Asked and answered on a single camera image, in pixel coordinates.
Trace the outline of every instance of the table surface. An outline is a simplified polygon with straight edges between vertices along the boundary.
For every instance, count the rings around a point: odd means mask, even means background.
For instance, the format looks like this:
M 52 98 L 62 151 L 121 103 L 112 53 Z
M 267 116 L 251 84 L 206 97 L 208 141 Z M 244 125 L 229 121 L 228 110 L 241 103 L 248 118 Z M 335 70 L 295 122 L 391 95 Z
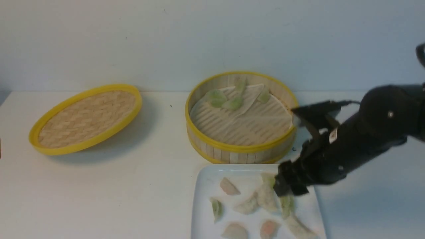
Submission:
M 74 154 L 39 154 L 28 142 L 32 125 L 74 94 L 12 92 L 1 105 L 0 238 L 190 238 L 196 176 L 210 163 L 186 136 L 188 93 L 142 93 L 141 112 L 112 138 Z M 360 100 L 364 92 L 295 95 L 307 104 Z M 346 107 L 338 119 L 356 110 Z M 308 137 L 298 131 L 298 152 Z M 410 139 L 345 180 L 316 187 L 328 238 L 423 238 L 424 155 Z

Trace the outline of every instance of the steamer basket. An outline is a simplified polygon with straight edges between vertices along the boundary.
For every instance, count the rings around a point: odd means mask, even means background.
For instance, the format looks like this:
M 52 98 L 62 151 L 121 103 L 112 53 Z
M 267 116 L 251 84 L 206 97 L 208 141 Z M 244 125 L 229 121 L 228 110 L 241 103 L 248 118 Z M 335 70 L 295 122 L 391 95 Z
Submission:
M 189 141 L 202 157 L 212 163 L 274 163 L 292 148 L 296 133 L 294 126 L 269 142 L 256 145 L 231 145 L 208 137 L 195 126 L 190 118 L 192 108 L 209 90 L 235 86 L 235 82 L 240 78 L 246 78 L 248 85 L 267 86 L 271 95 L 277 98 L 290 114 L 292 114 L 290 109 L 298 106 L 289 88 L 272 77 L 243 71 L 215 75 L 197 85 L 186 101 L 185 116 Z

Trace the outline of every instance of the white plate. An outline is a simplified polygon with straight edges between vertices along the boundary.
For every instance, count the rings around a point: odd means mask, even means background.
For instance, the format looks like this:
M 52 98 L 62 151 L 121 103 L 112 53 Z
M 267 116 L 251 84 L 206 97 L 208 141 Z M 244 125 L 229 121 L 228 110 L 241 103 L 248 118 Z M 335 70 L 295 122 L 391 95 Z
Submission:
M 260 227 L 266 219 L 271 219 L 282 226 L 278 230 L 276 239 L 296 239 L 286 227 L 280 214 L 272 215 L 259 208 L 250 215 L 243 215 L 233 211 L 233 207 L 246 200 L 262 184 L 262 172 L 277 174 L 276 164 L 221 164 L 204 167 L 198 174 L 193 199 L 192 211 L 192 239 L 220 239 L 221 234 L 230 222 L 239 222 L 248 230 L 249 239 L 260 238 Z M 223 177 L 239 189 L 240 195 L 226 195 L 220 188 Z M 305 226 L 314 231 L 320 239 L 326 239 L 322 216 L 317 203 L 313 187 L 309 187 L 309 194 L 295 198 L 295 214 Z M 214 224 L 213 209 L 210 197 L 214 197 L 224 205 L 224 214 L 220 221 Z

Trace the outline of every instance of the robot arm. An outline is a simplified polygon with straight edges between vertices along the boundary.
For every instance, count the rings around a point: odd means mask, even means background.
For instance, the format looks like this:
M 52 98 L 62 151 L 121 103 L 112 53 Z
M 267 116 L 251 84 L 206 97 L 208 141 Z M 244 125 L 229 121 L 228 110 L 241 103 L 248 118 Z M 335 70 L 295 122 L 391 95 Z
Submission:
M 417 55 L 425 66 L 423 48 Z M 425 84 L 374 88 L 362 99 L 359 111 L 339 124 L 332 112 L 350 103 L 327 101 L 292 110 L 312 139 L 304 142 L 297 160 L 279 165 L 274 185 L 278 196 L 303 195 L 307 186 L 336 183 L 391 147 L 406 143 L 407 136 L 425 142 Z

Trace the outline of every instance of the dumpling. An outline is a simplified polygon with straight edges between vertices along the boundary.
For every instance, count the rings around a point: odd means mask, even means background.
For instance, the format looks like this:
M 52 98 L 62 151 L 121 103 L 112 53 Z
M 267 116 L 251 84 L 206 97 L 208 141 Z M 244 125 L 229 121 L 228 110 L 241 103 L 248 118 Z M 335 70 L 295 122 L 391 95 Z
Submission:
M 270 99 L 269 88 L 264 86 L 261 90 L 261 93 L 258 95 L 257 100 L 263 104 L 267 103 Z
M 278 207 L 275 201 L 275 192 L 269 183 L 263 183 L 263 185 L 257 190 L 257 201 L 260 207 L 266 209 L 270 213 L 278 211 Z
M 223 103 L 227 101 L 226 95 L 219 89 L 210 90 L 205 94 L 205 96 L 208 103 L 210 103 L 210 105 L 215 108 L 220 108 Z
M 239 195 L 241 192 L 230 182 L 230 180 L 224 177 L 220 182 L 220 187 L 227 195 Z
M 210 198 L 210 202 L 213 207 L 212 211 L 214 213 L 214 223 L 216 223 L 223 215 L 223 204 L 214 198 Z
M 242 214 L 251 214 L 258 208 L 257 192 L 254 192 L 250 198 L 237 205 L 233 210 Z
M 278 231 L 279 227 L 279 223 L 271 220 L 265 221 L 260 229 L 261 239 L 272 239 L 276 236 L 276 232 Z
M 247 87 L 247 79 L 243 79 L 243 80 L 238 80 L 238 82 L 236 83 L 236 87 L 235 87 L 235 91 L 242 95 L 245 92 L 245 88 Z
M 235 98 L 232 98 L 226 101 L 221 107 L 231 111 L 235 111 L 239 109 L 243 103 L 244 103 L 244 100 L 242 96 L 238 95 Z
M 316 239 L 316 233 L 308 229 L 293 213 L 285 220 L 289 230 L 297 239 Z
M 294 211 L 294 196 L 283 196 L 279 198 L 282 210 L 282 218 L 285 220 Z
M 224 230 L 222 237 L 226 239 L 248 239 L 248 231 L 238 223 L 230 223 Z
M 270 173 L 261 173 L 261 179 L 263 180 L 263 183 L 267 183 L 270 185 L 270 187 L 273 187 L 275 185 L 275 175 Z

